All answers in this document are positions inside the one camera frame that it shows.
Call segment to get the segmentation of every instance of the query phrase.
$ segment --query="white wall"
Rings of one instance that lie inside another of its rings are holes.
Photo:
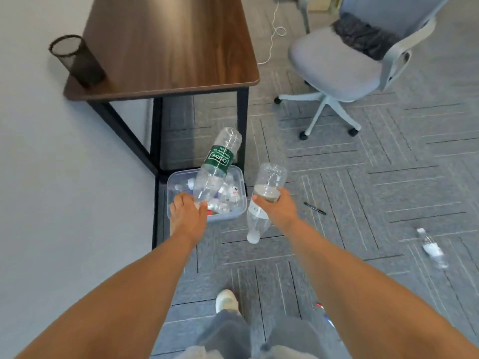
[[[49,43],[93,0],[0,0],[0,358],[151,248],[154,177],[85,103]],[[143,141],[145,102],[115,105]]]

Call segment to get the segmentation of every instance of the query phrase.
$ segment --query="white shoe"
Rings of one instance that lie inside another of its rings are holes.
[[[221,310],[234,310],[240,314],[238,300],[230,289],[224,289],[216,296],[216,313]]]

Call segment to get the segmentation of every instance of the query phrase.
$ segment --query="hand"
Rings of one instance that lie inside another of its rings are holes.
[[[176,235],[188,239],[192,248],[197,245],[207,226],[207,202],[195,206],[195,200],[191,195],[180,193],[175,196],[170,204],[170,235]]]
[[[296,204],[291,199],[290,192],[284,187],[279,187],[278,190],[281,196],[276,203],[270,203],[258,195],[253,195],[252,199],[260,208],[266,211],[272,223],[286,235],[287,229],[299,220],[299,217],[296,213]]]

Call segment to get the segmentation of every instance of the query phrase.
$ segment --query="white cable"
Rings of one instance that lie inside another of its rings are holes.
[[[269,58],[268,58],[268,60],[267,60],[266,62],[258,63],[259,66],[260,66],[260,65],[263,65],[263,64],[266,64],[266,63],[269,62],[270,59],[271,59],[271,50],[272,50],[272,39],[273,39],[273,37],[274,37],[276,34],[278,34],[278,36],[285,36],[285,35],[287,34],[286,29],[283,28],[282,26],[278,26],[277,28],[274,27],[274,20],[276,19],[276,11],[278,11],[278,7],[279,7],[279,0],[278,0],[278,3],[276,4],[276,10],[274,11],[274,14],[273,14],[273,16],[272,16],[271,27],[272,27],[272,29],[273,29],[274,31],[273,31],[273,33],[272,33],[272,35],[271,35],[270,56],[269,56]],[[281,30],[281,29],[284,31],[283,34],[280,34],[279,31],[278,31],[278,30]]]

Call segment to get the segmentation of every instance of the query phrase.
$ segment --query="gray office chair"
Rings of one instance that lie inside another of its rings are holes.
[[[296,71],[318,92],[302,95],[282,94],[274,99],[317,100],[321,102],[311,125],[299,134],[306,140],[326,104],[352,128],[356,136],[361,125],[353,120],[339,102],[354,102],[374,90],[386,89],[408,66],[411,48],[426,39],[436,26],[435,14],[448,0],[343,0],[345,12],[403,39],[393,45],[384,59],[375,61],[343,44],[331,27],[313,31],[289,48],[289,59]]]

